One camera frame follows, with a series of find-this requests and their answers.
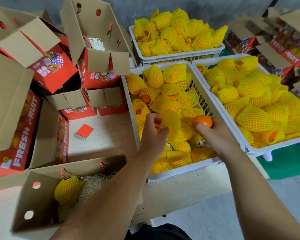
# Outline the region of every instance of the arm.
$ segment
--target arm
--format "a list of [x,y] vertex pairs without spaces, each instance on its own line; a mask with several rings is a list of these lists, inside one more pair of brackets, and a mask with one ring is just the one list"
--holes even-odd
[[244,238],[299,240],[300,224],[231,137],[227,126],[214,120],[213,129],[201,123],[196,128],[228,169]]
[[155,114],[147,115],[137,155],[80,206],[51,240],[125,238],[147,176],[164,151],[169,130],[158,134],[155,122],[160,120]]

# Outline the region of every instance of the green mat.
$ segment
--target green mat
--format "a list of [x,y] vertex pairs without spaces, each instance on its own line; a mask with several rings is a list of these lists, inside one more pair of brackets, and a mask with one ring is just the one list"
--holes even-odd
[[[233,55],[226,47],[221,56]],[[300,145],[290,145],[272,151],[272,161],[257,157],[258,161],[273,180],[281,180],[300,175]]]

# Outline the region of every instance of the white plastic crate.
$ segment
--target white plastic crate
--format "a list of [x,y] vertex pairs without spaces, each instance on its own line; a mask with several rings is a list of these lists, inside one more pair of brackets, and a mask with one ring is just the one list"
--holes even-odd
[[[195,72],[193,66],[188,61],[175,61],[175,62],[171,62],[168,64],[167,63],[157,64],[157,66],[161,70],[164,70],[165,68],[167,68],[171,65],[180,64],[180,63],[186,63],[187,72],[192,73],[192,80],[191,80],[189,88],[193,87],[198,92],[199,101],[200,101],[200,103],[198,105],[199,108],[202,108],[204,110],[205,115],[213,115],[214,117],[222,118],[222,115],[220,114],[220,108],[218,107],[218,105],[215,105],[215,102],[212,102],[213,97],[211,96],[209,90],[203,85],[201,79],[198,78],[198,75]],[[148,69],[149,67],[151,67],[151,65],[132,68],[132,69],[130,69],[130,72],[134,73],[136,75],[143,75],[143,71]],[[129,108],[130,118],[131,118],[131,122],[132,122],[132,128],[133,128],[133,132],[134,132],[134,136],[135,136],[135,140],[136,140],[136,146],[137,146],[137,149],[139,150],[140,138],[139,138],[138,128],[137,128],[137,124],[136,124],[136,119],[134,117],[134,112],[132,109],[132,103],[131,103],[126,80],[125,80],[124,76],[121,76],[121,78],[122,78],[124,93],[125,93],[128,108]],[[244,147],[243,141],[240,139],[240,137],[238,137],[236,131],[234,130],[234,128],[232,126],[229,129],[230,129],[232,135],[237,139],[237,141],[240,145],[240,148],[244,151],[245,147]],[[163,181],[173,179],[176,176],[179,176],[182,174],[194,173],[194,172],[202,170],[204,167],[211,165],[212,163],[215,163],[218,161],[219,161],[219,158],[215,157],[215,158],[211,158],[208,160],[196,162],[191,165],[184,166],[184,167],[172,169],[172,170],[169,170],[166,172],[162,172],[162,173],[158,173],[158,174],[149,174],[147,183],[149,185],[152,185],[152,184],[156,184],[156,183],[160,183]]]
[[136,60],[137,60],[137,63],[139,66],[145,66],[145,65],[150,65],[150,64],[153,65],[153,64],[173,62],[173,61],[179,61],[179,60],[186,60],[186,61],[192,62],[193,60],[198,60],[198,59],[218,57],[218,56],[221,56],[222,52],[225,49],[225,45],[223,43],[221,43],[220,47],[213,48],[213,49],[189,51],[189,52],[182,52],[182,53],[169,54],[169,55],[163,55],[163,56],[144,57],[144,56],[142,56],[139,46],[137,44],[137,41],[132,33],[133,27],[134,27],[134,25],[130,26],[129,31],[130,31],[130,35],[132,37],[135,51],[137,52],[137,54],[139,56],[139,57],[136,57]]
[[[192,65],[195,69],[195,71],[197,72],[198,76],[201,78],[201,80],[203,81],[204,85],[210,89],[210,85],[207,83],[207,81],[205,80],[204,76],[202,76],[202,74],[200,73],[200,71],[198,70],[198,68],[196,67],[197,64],[202,64],[205,65],[206,67],[210,67],[210,66],[214,66],[216,65],[219,61],[226,59],[226,58],[233,58],[233,59],[239,59],[243,56],[249,56],[248,54],[238,54],[238,55],[232,55],[232,56],[223,56],[223,57],[216,57],[216,58],[210,58],[210,59],[202,59],[202,60],[195,60],[192,62]],[[262,65],[258,65],[258,68],[256,69],[256,71],[263,71],[267,74],[268,71],[266,69],[264,69],[264,67]],[[253,156],[262,156],[264,158],[264,160],[270,162],[272,161],[272,155],[271,155],[271,151],[278,149],[278,148],[282,148],[282,147],[287,147],[289,145],[293,145],[296,143],[300,143],[300,137],[299,138],[295,138],[292,140],[288,140],[288,141],[283,141],[283,142],[279,142],[276,143],[274,145],[269,145],[269,146],[265,146],[263,148],[260,149],[256,149],[253,148],[248,141],[246,140],[246,138],[244,137],[244,135],[241,133],[241,131],[239,130],[238,126],[236,125],[235,121],[231,118],[230,114],[228,113],[228,111],[224,108],[223,104],[220,102],[220,100],[218,99],[218,97],[213,93],[210,92],[210,94],[212,95],[212,97],[214,98],[214,104],[216,106],[218,106],[219,108],[221,108],[222,110],[222,117],[224,118],[225,121],[228,121],[228,125],[232,126],[236,133],[239,135],[239,137],[241,138],[241,140],[244,142],[244,145],[246,147],[246,153],[248,155],[253,155]]]

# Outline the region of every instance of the crate of wrapped fruit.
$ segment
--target crate of wrapped fruit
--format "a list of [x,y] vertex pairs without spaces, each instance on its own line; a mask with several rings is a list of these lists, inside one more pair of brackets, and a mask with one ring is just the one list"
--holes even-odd
[[[122,76],[122,83],[137,149],[147,114],[157,113],[162,118],[159,131],[169,128],[166,148],[152,167],[148,184],[193,173],[219,161],[192,121],[197,116],[210,121],[211,117],[222,118],[220,108],[188,61],[132,68],[129,75]],[[244,150],[234,128],[229,129]]]
[[300,143],[300,99],[256,56],[202,59],[192,65],[224,120],[244,141],[247,153],[271,161],[272,150]]
[[218,57],[227,30],[227,25],[214,30],[203,20],[189,19],[180,8],[173,13],[156,9],[149,20],[134,20],[129,27],[139,66]]

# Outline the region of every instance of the hand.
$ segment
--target hand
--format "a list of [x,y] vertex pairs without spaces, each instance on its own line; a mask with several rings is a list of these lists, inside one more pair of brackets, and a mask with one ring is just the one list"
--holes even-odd
[[212,121],[213,129],[202,123],[196,124],[196,129],[212,149],[214,149],[222,158],[229,156],[236,151],[241,151],[240,146],[231,136],[227,125],[218,118],[212,118]]
[[155,124],[159,125],[161,121],[162,119],[157,114],[147,114],[141,138],[141,145],[138,151],[140,157],[149,158],[150,160],[155,161],[164,152],[169,129],[164,128],[158,133]]

